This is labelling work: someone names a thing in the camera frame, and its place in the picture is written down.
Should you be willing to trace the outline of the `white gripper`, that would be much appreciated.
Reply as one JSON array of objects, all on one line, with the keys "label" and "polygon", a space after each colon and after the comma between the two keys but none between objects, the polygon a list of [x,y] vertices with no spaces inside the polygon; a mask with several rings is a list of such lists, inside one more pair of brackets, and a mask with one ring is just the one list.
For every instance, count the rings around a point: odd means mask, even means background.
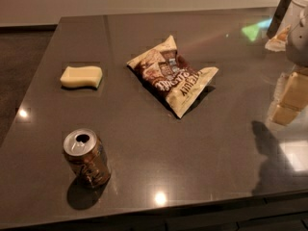
[{"label": "white gripper", "polygon": [[[286,50],[287,58],[299,66],[308,66],[308,7],[301,9],[292,25],[288,25],[265,48],[272,52]],[[271,120],[280,125],[290,124],[308,105],[308,76],[293,72],[278,98]]]}]

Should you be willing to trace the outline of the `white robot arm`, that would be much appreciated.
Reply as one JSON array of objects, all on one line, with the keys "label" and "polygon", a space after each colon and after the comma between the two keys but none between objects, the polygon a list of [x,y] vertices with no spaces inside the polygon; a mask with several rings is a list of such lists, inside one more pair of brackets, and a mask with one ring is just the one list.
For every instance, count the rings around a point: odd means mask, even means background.
[{"label": "white robot arm", "polygon": [[308,0],[280,0],[265,48],[294,64],[277,80],[268,121],[287,126],[308,106]]}]

